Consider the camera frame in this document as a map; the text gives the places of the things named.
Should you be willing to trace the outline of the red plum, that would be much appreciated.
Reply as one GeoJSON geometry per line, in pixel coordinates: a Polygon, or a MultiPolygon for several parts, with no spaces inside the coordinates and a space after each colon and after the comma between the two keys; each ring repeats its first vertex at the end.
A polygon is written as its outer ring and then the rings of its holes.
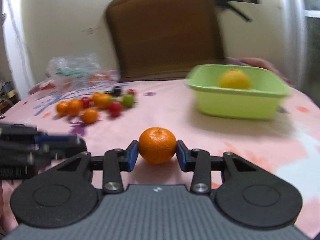
{"type": "Polygon", "coordinates": [[[87,96],[83,96],[83,97],[81,98],[81,102],[82,102],[82,107],[83,107],[83,108],[88,108],[88,107],[90,106],[90,104],[91,104],[91,100],[90,100],[90,98],[87,97],[87,96]]]}
{"type": "Polygon", "coordinates": [[[108,107],[108,113],[113,118],[120,116],[122,111],[123,111],[123,105],[119,101],[113,101],[108,107]]]}

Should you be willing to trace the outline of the dark purple plum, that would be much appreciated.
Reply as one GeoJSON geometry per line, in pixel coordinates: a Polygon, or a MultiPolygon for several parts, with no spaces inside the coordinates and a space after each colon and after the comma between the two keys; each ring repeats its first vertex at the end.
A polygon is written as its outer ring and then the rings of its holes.
{"type": "Polygon", "coordinates": [[[122,88],[120,86],[114,86],[111,90],[111,95],[114,97],[119,97],[122,94],[122,88]]]}

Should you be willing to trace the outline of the brown seat cushion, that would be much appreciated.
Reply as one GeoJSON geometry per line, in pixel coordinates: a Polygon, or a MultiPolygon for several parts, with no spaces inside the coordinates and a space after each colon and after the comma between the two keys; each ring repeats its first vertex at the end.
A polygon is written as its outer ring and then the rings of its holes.
{"type": "Polygon", "coordinates": [[[182,79],[225,60],[214,0],[113,0],[106,22],[121,81],[182,79]]]}

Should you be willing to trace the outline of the frosted glass sliding door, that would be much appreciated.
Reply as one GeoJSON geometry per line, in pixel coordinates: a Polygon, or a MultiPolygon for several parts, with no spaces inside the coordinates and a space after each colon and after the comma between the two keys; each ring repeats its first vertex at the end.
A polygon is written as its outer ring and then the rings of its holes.
{"type": "Polygon", "coordinates": [[[307,90],[319,76],[319,0],[283,0],[285,75],[307,90]]]}

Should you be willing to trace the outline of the pink deer bedsheet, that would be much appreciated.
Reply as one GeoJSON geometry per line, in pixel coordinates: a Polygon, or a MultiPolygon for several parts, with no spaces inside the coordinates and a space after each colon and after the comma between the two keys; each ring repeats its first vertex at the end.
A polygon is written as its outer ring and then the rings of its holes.
{"type": "Polygon", "coordinates": [[[199,113],[184,80],[140,81],[122,85],[123,90],[134,89],[137,99],[118,118],[111,119],[102,111],[99,120],[87,126],[80,117],[57,116],[59,101],[90,96],[117,84],[116,70],[106,75],[106,82],[89,89],[36,92],[2,114],[1,122],[35,126],[48,133],[78,134],[93,155],[126,148],[147,128],[166,128],[189,148],[212,155],[236,153],[293,184],[303,197],[296,226],[309,237],[319,233],[319,108],[308,96],[290,89],[271,121],[234,120],[199,113]]]}

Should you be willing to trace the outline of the green plum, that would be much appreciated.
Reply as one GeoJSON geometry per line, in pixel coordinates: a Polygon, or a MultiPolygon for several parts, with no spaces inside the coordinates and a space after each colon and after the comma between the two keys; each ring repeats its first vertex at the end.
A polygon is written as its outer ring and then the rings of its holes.
{"type": "Polygon", "coordinates": [[[122,104],[125,108],[131,108],[135,104],[135,97],[132,94],[125,94],[122,97],[122,104]]]}

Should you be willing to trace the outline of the small orange mandarin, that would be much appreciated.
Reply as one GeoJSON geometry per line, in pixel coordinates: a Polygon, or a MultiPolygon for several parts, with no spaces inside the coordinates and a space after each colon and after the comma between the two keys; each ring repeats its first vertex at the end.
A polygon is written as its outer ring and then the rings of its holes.
{"type": "Polygon", "coordinates": [[[70,116],[77,116],[83,109],[83,103],[80,99],[72,99],[68,104],[68,114],[70,116]]]}
{"type": "Polygon", "coordinates": [[[60,101],[56,105],[56,112],[59,116],[65,116],[68,114],[68,107],[69,107],[69,102],[68,101],[60,101]]]}
{"type": "Polygon", "coordinates": [[[83,111],[82,120],[85,124],[93,124],[97,121],[99,116],[99,111],[95,108],[87,108],[83,111]]]}

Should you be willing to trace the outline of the green plastic bowl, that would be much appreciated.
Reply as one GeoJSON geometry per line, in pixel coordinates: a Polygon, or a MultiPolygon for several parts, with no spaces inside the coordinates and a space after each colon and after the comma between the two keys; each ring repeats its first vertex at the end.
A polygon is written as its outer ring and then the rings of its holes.
{"type": "Polygon", "coordinates": [[[236,119],[270,120],[290,93],[290,87],[273,72],[257,67],[203,64],[187,75],[195,106],[201,113],[236,119]],[[220,77],[230,69],[245,73],[250,89],[219,86],[220,77]]]}

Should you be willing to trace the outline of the clear plastic bag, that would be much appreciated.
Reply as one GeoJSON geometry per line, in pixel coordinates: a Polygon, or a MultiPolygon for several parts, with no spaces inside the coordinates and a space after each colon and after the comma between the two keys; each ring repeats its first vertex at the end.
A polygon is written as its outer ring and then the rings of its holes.
{"type": "Polygon", "coordinates": [[[57,85],[83,83],[102,70],[94,53],[76,56],[58,56],[48,62],[47,75],[57,85]]]}

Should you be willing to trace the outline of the yellow lemon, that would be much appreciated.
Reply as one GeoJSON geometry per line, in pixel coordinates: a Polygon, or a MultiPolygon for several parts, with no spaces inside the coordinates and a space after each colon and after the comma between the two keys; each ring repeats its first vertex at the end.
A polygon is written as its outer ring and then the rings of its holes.
{"type": "Polygon", "coordinates": [[[230,89],[250,89],[251,81],[248,75],[239,69],[225,71],[219,79],[219,87],[230,89]]]}

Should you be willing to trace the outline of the large orange mandarin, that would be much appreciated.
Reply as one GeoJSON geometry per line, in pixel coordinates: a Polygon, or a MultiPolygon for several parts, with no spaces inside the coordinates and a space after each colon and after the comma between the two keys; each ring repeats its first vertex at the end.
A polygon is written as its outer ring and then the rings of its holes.
{"type": "Polygon", "coordinates": [[[98,109],[107,109],[110,98],[109,94],[94,93],[92,95],[93,103],[98,109]]]}

